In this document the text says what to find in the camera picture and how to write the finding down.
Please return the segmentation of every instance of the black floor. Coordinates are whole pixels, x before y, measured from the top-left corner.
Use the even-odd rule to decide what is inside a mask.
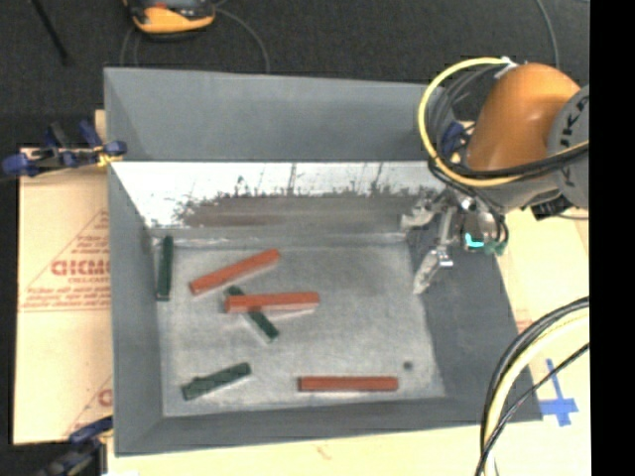
[[[72,129],[100,108],[105,65],[265,69],[258,43],[226,14],[191,41],[134,34],[124,50],[130,22],[120,0],[40,0],[70,56],[64,65],[34,2],[0,1],[0,159],[40,143],[52,121]],[[428,82],[465,58],[507,56],[589,83],[590,4],[582,0],[228,0],[222,9],[258,34],[272,73]],[[16,209],[15,184],[0,182],[0,476],[29,474],[64,449],[10,445]]]

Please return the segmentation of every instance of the blue tape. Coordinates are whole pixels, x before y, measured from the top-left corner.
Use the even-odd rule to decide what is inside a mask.
[[[554,371],[554,362],[550,358],[547,359],[547,368],[550,372]],[[551,381],[554,383],[556,398],[546,401],[538,401],[540,410],[543,416],[554,415],[558,420],[558,426],[570,425],[572,424],[570,414],[578,412],[575,400],[565,399],[556,374],[551,377]]]

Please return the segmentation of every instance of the red block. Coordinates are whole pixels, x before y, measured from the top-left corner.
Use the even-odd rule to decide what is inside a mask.
[[[273,266],[279,259],[278,249],[266,250],[191,281],[190,291],[193,295],[200,295]]]
[[[225,299],[225,311],[259,312],[272,310],[303,310],[319,305],[318,293],[273,293],[268,295],[230,296]]]
[[[307,376],[298,379],[301,392],[394,392],[399,380],[388,376]]]

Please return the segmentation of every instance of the clamp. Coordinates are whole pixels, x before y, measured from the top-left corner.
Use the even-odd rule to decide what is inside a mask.
[[[434,199],[430,195],[419,199],[410,215],[402,215],[401,229],[409,231],[427,226],[438,217],[439,230],[434,246],[424,256],[413,280],[413,294],[428,289],[439,270],[450,269],[454,261],[449,248],[460,246],[467,252],[501,255],[506,241],[502,241],[500,222],[479,199],[446,188]]]
[[[74,169],[98,164],[105,166],[121,158],[128,151],[122,141],[103,143],[88,120],[79,122],[79,134],[83,140],[81,148],[74,147],[58,122],[47,128],[44,146],[27,154],[14,154],[2,161],[2,171],[8,177],[35,177],[57,170]]]
[[[68,438],[72,449],[33,476],[77,476],[93,461],[100,465],[101,473],[106,461],[104,443],[99,437],[112,428],[112,416],[107,416],[75,431]]]

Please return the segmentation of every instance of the yellow device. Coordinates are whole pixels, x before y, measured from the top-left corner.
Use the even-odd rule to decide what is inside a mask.
[[[209,0],[123,0],[135,26],[156,39],[182,39],[202,31],[215,17]]]

